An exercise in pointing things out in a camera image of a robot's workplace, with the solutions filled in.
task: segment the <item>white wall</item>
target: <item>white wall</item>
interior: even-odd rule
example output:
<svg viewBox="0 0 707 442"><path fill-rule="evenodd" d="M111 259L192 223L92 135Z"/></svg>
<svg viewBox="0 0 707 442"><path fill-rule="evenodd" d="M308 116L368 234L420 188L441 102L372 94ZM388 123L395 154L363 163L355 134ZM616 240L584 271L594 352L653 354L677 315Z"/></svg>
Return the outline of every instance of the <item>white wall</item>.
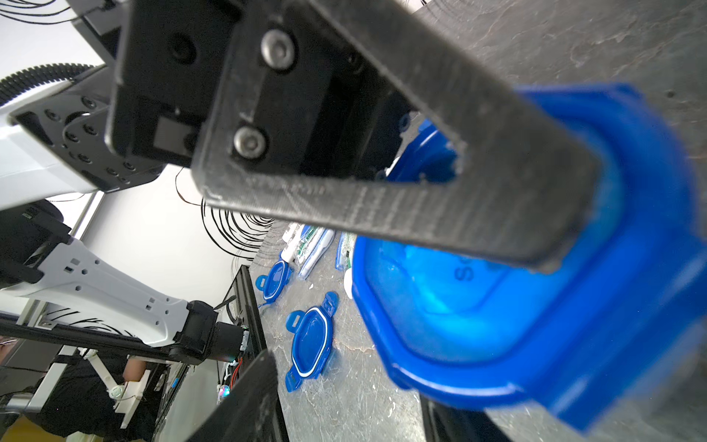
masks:
<svg viewBox="0 0 707 442"><path fill-rule="evenodd" d="M0 17L0 41L0 78L40 64L103 64L71 23L30 25Z"/></svg>
<svg viewBox="0 0 707 442"><path fill-rule="evenodd" d="M177 196L179 169L169 165L149 184L105 195L83 242L155 290L214 306L230 285L233 257L209 240L199 207ZM179 189L188 201L201 201L188 169L179 176Z"/></svg>

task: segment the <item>person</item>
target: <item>person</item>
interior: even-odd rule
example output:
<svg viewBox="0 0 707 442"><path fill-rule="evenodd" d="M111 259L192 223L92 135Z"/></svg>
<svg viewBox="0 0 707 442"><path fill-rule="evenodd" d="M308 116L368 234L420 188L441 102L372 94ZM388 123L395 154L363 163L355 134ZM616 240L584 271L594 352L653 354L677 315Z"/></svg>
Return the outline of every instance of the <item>person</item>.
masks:
<svg viewBox="0 0 707 442"><path fill-rule="evenodd" d="M146 370L144 361L126 359L125 355L99 351L98 356L117 384L139 381ZM41 382L37 382L34 391ZM104 442L152 442L159 398L144 396L126 429L120 428L125 415L116 413L114 405L90 362L81 359L66 367L42 410L25 416L56 436L67 437L80 431L102 437Z"/></svg>

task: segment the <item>plastic container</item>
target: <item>plastic container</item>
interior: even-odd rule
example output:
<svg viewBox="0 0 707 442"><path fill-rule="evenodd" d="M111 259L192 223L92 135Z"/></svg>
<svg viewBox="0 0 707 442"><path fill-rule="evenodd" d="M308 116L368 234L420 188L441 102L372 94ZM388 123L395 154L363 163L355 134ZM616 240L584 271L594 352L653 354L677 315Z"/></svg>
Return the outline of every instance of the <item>plastic container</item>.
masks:
<svg viewBox="0 0 707 442"><path fill-rule="evenodd" d="M695 349L707 250L685 154L634 89L519 91L603 163L592 219L561 268L539 274L359 237L353 298L399 386L462 409L536 400L584 431ZM389 179L453 179L447 144L421 127Z"/></svg>
<svg viewBox="0 0 707 442"><path fill-rule="evenodd" d="M339 236L339 246L337 247L337 259L334 262L334 267L345 272L351 268L351 256L354 253L354 245L356 244L356 234L350 232L341 232Z"/></svg>
<svg viewBox="0 0 707 442"><path fill-rule="evenodd" d="M287 391L297 390L304 379L318 378L324 369L332 350L332 317L338 305L338 295L330 291L322 305L306 312L295 310L287 317L285 327L295 335L292 339L292 367L285 375Z"/></svg>
<svg viewBox="0 0 707 442"><path fill-rule="evenodd" d="M319 259L324 256L324 254L329 250L329 246L334 241L334 234L336 232L330 228L322 229L322 235L317 239L312 252L307 257L307 260L302 263L300 271L297 273L298 279L305 280L309 277L310 273L317 265Z"/></svg>
<svg viewBox="0 0 707 442"><path fill-rule="evenodd" d="M255 286L263 292L263 300L266 304L275 302L287 283L290 281L292 269L289 264L279 260L272 266L267 276L260 275L255 279Z"/></svg>
<svg viewBox="0 0 707 442"><path fill-rule="evenodd" d="M314 252L314 249L319 244L319 239L324 235L325 228L305 226L302 230L300 243L295 251L295 262L302 267L309 256Z"/></svg>

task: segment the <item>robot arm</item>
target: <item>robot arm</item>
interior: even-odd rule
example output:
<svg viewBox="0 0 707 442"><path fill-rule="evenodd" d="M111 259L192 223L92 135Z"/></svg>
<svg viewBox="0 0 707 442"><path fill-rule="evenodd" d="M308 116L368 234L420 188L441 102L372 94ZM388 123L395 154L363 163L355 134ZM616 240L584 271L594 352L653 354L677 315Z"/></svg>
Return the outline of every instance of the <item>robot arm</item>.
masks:
<svg viewBox="0 0 707 442"><path fill-rule="evenodd" d="M2 292L110 319L152 347L174 344L189 315L188 302L116 270L75 238L57 244L37 270L44 274L39 281L21 282Z"/></svg>
<svg viewBox="0 0 707 442"><path fill-rule="evenodd" d="M0 289L118 325L155 347L157 359L232 361L243 338L208 304L167 296L103 262L44 200L0 211Z"/></svg>

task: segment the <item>black cable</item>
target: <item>black cable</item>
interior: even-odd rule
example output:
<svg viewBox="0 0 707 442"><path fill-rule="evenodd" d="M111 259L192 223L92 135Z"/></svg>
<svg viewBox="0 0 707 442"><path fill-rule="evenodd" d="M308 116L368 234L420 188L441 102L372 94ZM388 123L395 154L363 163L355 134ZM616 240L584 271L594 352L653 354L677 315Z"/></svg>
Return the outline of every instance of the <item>black cable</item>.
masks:
<svg viewBox="0 0 707 442"><path fill-rule="evenodd" d="M6 16L5 14L0 14L0 16L1 16L1 17L4 17L4 18L9 18L10 20L18 21L18 22L20 22L20 23L27 23L28 25L58 25L58 24L60 24L60 23L66 23L67 21L76 20L76 17L74 17L74 18L70 18L70 19L68 19L68 20L52 21L52 22L43 23L43 22L41 22L41 21L27 21L27 20L21 20L21 19L16 18L16 17Z"/></svg>
<svg viewBox="0 0 707 442"><path fill-rule="evenodd" d="M221 225L221 229L223 230L223 234L226 235L228 237L228 239L232 240L233 242L237 243L238 245L241 245L244 248L249 249L248 250L249 252L253 252L253 253L257 252L258 249L260 248L259 244L253 245L253 244L244 243L243 241L241 241L241 239L238 238L238 235L240 234L242 237L246 238L246 240L251 240L251 241L258 242L258 243L262 243L262 240L251 238L250 235L247 232L245 232L243 229L241 229L237 224L235 227L238 230L238 232L236 232L233 229L233 226L231 225L230 221L228 220L229 214L231 216L233 216L233 212L224 214L223 211L219 211L219 213L218 213L218 222ZM226 225L228 226L228 230L230 230L230 233L228 231L226 231L226 228L223 226L222 216L226 217Z"/></svg>
<svg viewBox="0 0 707 442"><path fill-rule="evenodd" d="M32 88L54 81L68 80L92 67L88 64L61 63L35 66L16 72L0 80L0 106Z"/></svg>
<svg viewBox="0 0 707 442"><path fill-rule="evenodd" d="M55 320L57 320L57 319L59 319L59 318L63 318L64 316L75 315L75 314L77 314L77 313L78 313L77 311L65 313L65 314L60 315L60 316L57 316L56 318L53 318L53 319L51 319L51 320L52 320L52 321L55 321Z"/></svg>
<svg viewBox="0 0 707 442"><path fill-rule="evenodd" d="M223 247L221 247L221 244L219 244L219 243L216 242L216 240L214 239L214 237L211 235L211 232L209 232L208 228L206 227L205 218L206 218L206 203L205 203L204 200L202 199L202 200L201 200L201 224L204 225L204 230L206 231L206 234L207 234L207 235L209 236L209 238L211 239L211 242L214 243L214 244L216 244L216 247L220 248L221 250L223 250L224 252L228 253L229 255L235 256L235 257L241 257L241 256L239 256L239 255L236 255L235 253L229 252L228 250L226 250L226 249L224 249Z"/></svg>
<svg viewBox="0 0 707 442"><path fill-rule="evenodd" d="M74 198L74 199L48 199L48 202L71 202L71 201L76 201L77 199L81 199L85 197L86 194L81 195L80 197Z"/></svg>
<svg viewBox="0 0 707 442"><path fill-rule="evenodd" d="M238 321L233 316L233 312L230 311L230 303L226 304L226 314L228 314L228 319L230 319L231 323L239 325Z"/></svg>
<svg viewBox="0 0 707 442"><path fill-rule="evenodd" d="M179 174L182 173L182 170L184 170L184 168L179 169L179 172L177 172L177 175L175 175L175 190L177 191L177 196L178 196L182 201L184 201L184 202L187 203L187 204L191 204L192 206L201 206L200 204L197 204L197 203L195 203L195 202L187 201L187 200L182 196L182 194L180 193L179 189L177 188L177 178L179 177Z"/></svg>
<svg viewBox="0 0 707 442"><path fill-rule="evenodd" d="M68 11L71 9L70 7L66 7L60 11L57 12L51 12L51 13L46 13L46 14L30 14L26 12L15 12L15 11L5 11L4 9L0 9L0 12L4 12L6 14L13 14L15 16L28 16L28 17L53 17L53 16L58 16L60 13Z"/></svg>
<svg viewBox="0 0 707 442"><path fill-rule="evenodd" d="M25 4L25 5L34 5L34 6L46 6L49 4L54 3L54 0L49 0L47 3L35 3L34 1L29 1L29 0L7 0L11 3L19 3L19 4Z"/></svg>
<svg viewBox="0 0 707 442"><path fill-rule="evenodd" d="M240 214L240 217L241 217L241 219L245 222L245 226L246 226L248 229L250 229L251 231L255 231L255 232L247 232L247 231L243 230L243 229L238 225L238 221L235 219L235 214L234 214L233 212L230 213L230 219L233 221L233 224L234 224L235 227L238 229L238 231L240 232L241 235L243 235L245 238L247 238L247 239L249 239L249 240L251 240L251 241L256 241L256 242L261 243L264 238L260 238L260 237L264 237L264 236L267 234L267 231L261 231L261 230L259 230L258 228L252 227L252 226L251 226L250 224L248 224L248 222L245 220L245 217L243 216L243 214Z"/></svg>
<svg viewBox="0 0 707 442"><path fill-rule="evenodd" d="M56 0L50 0L50 1L48 1L47 3L43 3L43 4L24 3L24 2L19 2L19 1L18 1L18 2L16 2L16 3L18 3L18 4L24 4L24 6L18 6L18 5L16 5L16 4L14 4L14 5L8 5L8 4L5 4L5 3L0 3L0 6L5 6L6 8L16 8L16 9L37 9L37 8L41 8L42 6L50 5L50 4L54 3L55 1L56 1Z"/></svg>
<svg viewBox="0 0 707 442"><path fill-rule="evenodd" d="M241 214L240 216L244 220L250 221L251 223L260 227L270 227L272 226L272 223L274 221L273 218L264 218L263 216L254 216L251 214Z"/></svg>
<svg viewBox="0 0 707 442"><path fill-rule="evenodd" d="M23 367L11 367L7 365L2 365L0 368L7 368L8 370L24 370L24 371L31 371L33 373L43 373L47 374L46 370L35 370L34 368L23 368Z"/></svg>
<svg viewBox="0 0 707 442"><path fill-rule="evenodd" d="M236 279L237 277L238 277L238 276L236 275L236 276L233 278L233 280L230 282L230 286L228 286L228 290L226 290L226 294L223 295L223 302L221 302L221 303L218 304L216 307L214 307L214 310L218 310L219 308L225 306L226 304L230 303L231 301L233 301L233 300L235 299L235 295L234 295L234 296L231 296L231 297L228 298L228 299L226 299L226 296L228 296L228 293L229 293L230 290L233 288L233 285L235 284L235 279Z"/></svg>
<svg viewBox="0 0 707 442"><path fill-rule="evenodd" d="M48 313L47 313L47 316L48 316L48 315L53 315L53 314L59 313L59 312L65 312L65 311L67 311L68 309L69 309L68 307L67 307L67 308L60 308L59 310L54 310L53 312L48 312Z"/></svg>
<svg viewBox="0 0 707 442"><path fill-rule="evenodd" d="M218 223L216 222L216 215L214 215L214 208L213 208L213 207L211 207L211 219L214 221L214 224L216 224L216 229L217 229L218 232L221 234L221 236L222 236L224 239L226 239L226 241L228 241L234 248L236 248L236 249L238 249L238 250L240 250L240 251L242 251L242 252L251 252L251 250L247 250L247 249L238 247L236 244L234 244L234 243L232 243L232 242L230 242L230 241L228 240L228 238L226 237L225 232L223 232L222 230L220 230L220 229L218 228Z"/></svg>
<svg viewBox="0 0 707 442"><path fill-rule="evenodd" d="M26 392L26 391L24 391L24 390L11 391L11 392L9 392L9 393L5 393L4 395L0 395L0 399L3 398L3 397L5 397L5 396L16 395L17 393L25 393L25 392Z"/></svg>

